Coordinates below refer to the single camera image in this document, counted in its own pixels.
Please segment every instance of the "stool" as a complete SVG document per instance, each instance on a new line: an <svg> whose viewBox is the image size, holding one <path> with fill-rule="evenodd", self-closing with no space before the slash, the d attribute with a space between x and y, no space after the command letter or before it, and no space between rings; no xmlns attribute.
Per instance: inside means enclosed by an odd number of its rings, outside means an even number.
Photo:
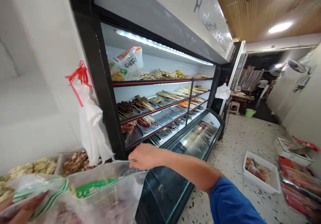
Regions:
<svg viewBox="0 0 321 224"><path fill-rule="evenodd" d="M239 102L231 101L229 112L237 115L237 114L239 114L239 112L238 112L239 108L240 108Z"/></svg>

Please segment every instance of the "person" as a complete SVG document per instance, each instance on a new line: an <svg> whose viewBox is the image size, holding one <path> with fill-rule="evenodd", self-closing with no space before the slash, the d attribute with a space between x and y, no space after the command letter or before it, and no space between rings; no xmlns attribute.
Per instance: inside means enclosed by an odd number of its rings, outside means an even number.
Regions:
<svg viewBox="0 0 321 224"><path fill-rule="evenodd" d="M151 144L140 144L129 160L131 168L149 170L166 166L206 192L215 224L263 224L266 222L251 202L220 171L196 157L160 149Z"/></svg>
<svg viewBox="0 0 321 224"><path fill-rule="evenodd" d="M256 89L256 94L255 94L255 98L259 99L265 86L268 84L268 81L264 78L261 78L261 80L258 83L257 89Z"/></svg>
<svg viewBox="0 0 321 224"><path fill-rule="evenodd" d="M48 192L45 192L39 196L32 198L26 204L24 204L20 210L17 210L17 213L12 219L5 219L0 217L0 223L8 224L27 224L31 215L36 210L37 206L44 200ZM12 204L13 194L9 196L6 200L0 203L0 212L5 210L8 206Z"/></svg>

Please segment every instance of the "hand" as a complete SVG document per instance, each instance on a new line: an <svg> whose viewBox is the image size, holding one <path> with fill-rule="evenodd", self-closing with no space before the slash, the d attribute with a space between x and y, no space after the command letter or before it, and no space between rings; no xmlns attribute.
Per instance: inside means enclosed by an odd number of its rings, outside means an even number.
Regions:
<svg viewBox="0 0 321 224"><path fill-rule="evenodd" d="M149 170L164 165L166 152L168 150L159 149L151 144L140 144L128 159L133 160L129 167L140 170Z"/></svg>
<svg viewBox="0 0 321 224"><path fill-rule="evenodd" d="M40 203L44 200L48 192L45 192L39 196L32 198L26 204L24 204L21 209L17 212L17 214L10 220L0 218L0 223L8 223L8 224L27 224L31 215L40 205ZM13 195L1 203L0 212L5 210L8 206L12 204Z"/></svg>

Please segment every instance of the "ceiling light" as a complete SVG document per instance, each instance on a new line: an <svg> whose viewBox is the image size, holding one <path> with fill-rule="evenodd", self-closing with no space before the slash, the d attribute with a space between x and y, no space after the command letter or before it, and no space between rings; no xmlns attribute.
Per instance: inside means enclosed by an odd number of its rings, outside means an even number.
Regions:
<svg viewBox="0 0 321 224"><path fill-rule="evenodd" d="M155 48L164 50L164 51L166 51L166 52L173 53L173 54L175 54L175 55L178 55L178 56L181 56L181 57L184 57L184 58L193 60L193 61L195 61L195 62L198 62L198 63L201 63L201 64L205 64L205 65L211 65L211 66L213 66L212 63L209 63L209 62L206 62L206 61L197 59L197 58L192 57L192 56L190 56L190 55L187 55L187 54L185 54L185 53L183 53L183 52L180 52L180 51L177 51L177 50L172 49L172 48L170 48L170 47L167 47L167 46L165 46L165 45L163 45L163 44L154 42L154 41L152 41L152 40L150 40L150 39L146 39L146 38L140 37L140 36L138 36L138 35L134 35L134 34L132 34L132 33L128 33L128 32L122 31L122 30L116 30L116 33L119 34L119 35L121 35L121 36L125 36L125 37L127 37L127 38L136 40L136 41L138 41L138 42L147 44L147 45L149 45L149 46L152 46L152 47L155 47Z"/></svg>
<svg viewBox="0 0 321 224"><path fill-rule="evenodd" d="M280 23L278 25L275 25L273 28L269 30L269 33L275 33L275 32L281 32L286 29L288 29L292 25L291 22L286 22L286 23Z"/></svg>
<svg viewBox="0 0 321 224"><path fill-rule="evenodd" d="M274 67L275 68L280 68L280 67L282 67L283 66L283 64L276 64Z"/></svg>

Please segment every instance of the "green bucket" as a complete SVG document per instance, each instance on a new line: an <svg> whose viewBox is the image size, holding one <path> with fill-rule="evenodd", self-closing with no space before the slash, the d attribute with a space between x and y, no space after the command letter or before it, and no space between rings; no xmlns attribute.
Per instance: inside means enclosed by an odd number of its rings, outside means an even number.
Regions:
<svg viewBox="0 0 321 224"><path fill-rule="evenodd" d="M255 110L252 110L252 109L246 109L246 113L245 113L245 116L247 117L247 118L252 118L253 117L253 115L256 113L256 111Z"/></svg>

